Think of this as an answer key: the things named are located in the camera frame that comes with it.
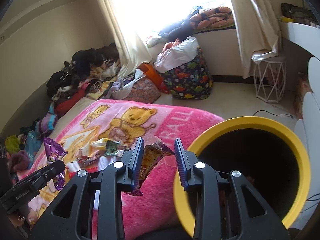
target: yellow item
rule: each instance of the yellow item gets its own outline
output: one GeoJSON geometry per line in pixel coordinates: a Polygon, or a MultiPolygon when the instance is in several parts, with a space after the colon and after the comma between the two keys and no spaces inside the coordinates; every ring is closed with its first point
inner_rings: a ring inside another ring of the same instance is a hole
{"type": "Polygon", "coordinates": [[[9,136],[7,139],[5,139],[5,148],[10,155],[20,151],[19,144],[20,141],[16,135],[9,136]]]}
{"type": "Polygon", "coordinates": [[[90,143],[90,146],[97,149],[97,150],[105,150],[106,149],[106,144],[107,141],[109,141],[110,139],[108,138],[102,138],[99,141],[93,141],[90,143]]]}
{"type": "MultiPolygon", "coordinates": [[[[296,158],[299,169],[299,187],[289,212],[282,220],[282,223],[288,229],[297,219],[305,204],[311,180],[308,154],[300,139],[289,128],[268,118],[256,116],[237,117],[218,123],[217,125],[203,132],[189,146],[188,151],[194,152],[197,156],[199,156],[203,150],[218,137],[240,129],[259,129],[278,136],[287,144],[296,158]]],[[[181,186],[178,172],[176,172],[173,184],[173,199],[181,224],[189,233],[189,235],[193,236],[195,217],[193,216],[188,202],[188,195],[181,186]]]]}
{"type": "Polygon", "coordinates": [[[284,16],[281,16],[281,20],[282,20],[283,22],[287,22],[287,23],[293,23],[293,22],[294,22],[293,19],[287,18],[287,17],[284,17],[284,16]]]}

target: purple snack bag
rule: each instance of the purple snack bag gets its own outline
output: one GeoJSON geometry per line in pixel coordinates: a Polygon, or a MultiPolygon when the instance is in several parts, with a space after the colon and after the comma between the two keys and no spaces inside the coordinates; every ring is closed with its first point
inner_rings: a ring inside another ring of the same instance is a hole
{"type": "MultiPolygon", "coordinates": [[[[44,137],[43,140],[45,154],[49,162],[54,162],[56,160],[62,160],[62,158],[68,153],[66,152],[59,143],[54,140],[44,137]]],[[[56,190],[61,190],[64,186],[64,172],[60,173],[57,177],[53,179],[54,186],[56,190]]]]}

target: teddy bear print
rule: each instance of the teddy bear print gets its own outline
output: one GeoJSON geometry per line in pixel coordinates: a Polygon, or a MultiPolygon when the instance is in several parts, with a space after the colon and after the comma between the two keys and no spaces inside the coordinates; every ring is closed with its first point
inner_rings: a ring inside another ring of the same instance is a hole
{"type": "Polygon", "coordinates": [[[110,138],[130,147],[136,138],[145,135],[149,129],[156,127],[155,123],[147,128],[142,127],[142,125],[157,112],[157,109],[130,107],[121,118],[111,120],[109,128],[99,135],[99,139],[110,138]]]}
{"type": "Polygon", "coordinates": [[[93,112],[87,114],[87,117],[80,123],[80,125],[82,125],[82,127],[84,129],[87,128],[89,126],[89,124],[92,122],[93,119],[98,118],[109,107],[110,106],[108,106],[108,105],[99,106],[96,110],[94,110],[93,112]]]}

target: white desk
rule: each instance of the white desk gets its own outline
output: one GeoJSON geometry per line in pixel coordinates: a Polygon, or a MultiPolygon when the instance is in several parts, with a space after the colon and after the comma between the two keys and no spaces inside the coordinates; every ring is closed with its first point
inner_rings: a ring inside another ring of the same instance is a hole
{"type": "MultiPolygon", "coordinates": [[[[299,23],[280,22],[282,36],[309,51],[309,83],[313,93],[307,93],[303,99],[303,120],[298,120],[294,132],[305,145],[311,165],[311,184],[308,197],[320,193],[320,29],[299,23]]],[[[306,202],[295,228],[302,229],[310,219],[316,205],[306,202]]]]}

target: blue cloth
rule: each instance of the blue cloth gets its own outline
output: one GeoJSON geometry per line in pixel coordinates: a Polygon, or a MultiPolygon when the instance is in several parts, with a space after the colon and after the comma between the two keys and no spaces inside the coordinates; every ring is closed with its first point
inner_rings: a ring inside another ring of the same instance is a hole
{"type": "Polygon", "coordinates": [[[35,131],[30,131],[28,133],[26,145],[24,147],[24,150],[28,153],[30,159],[27,170],[29,170],[32,167],[35,161],[35,155],[39,151],[41,144],[42,141],[38,138],[37,133],[35,131]]]}

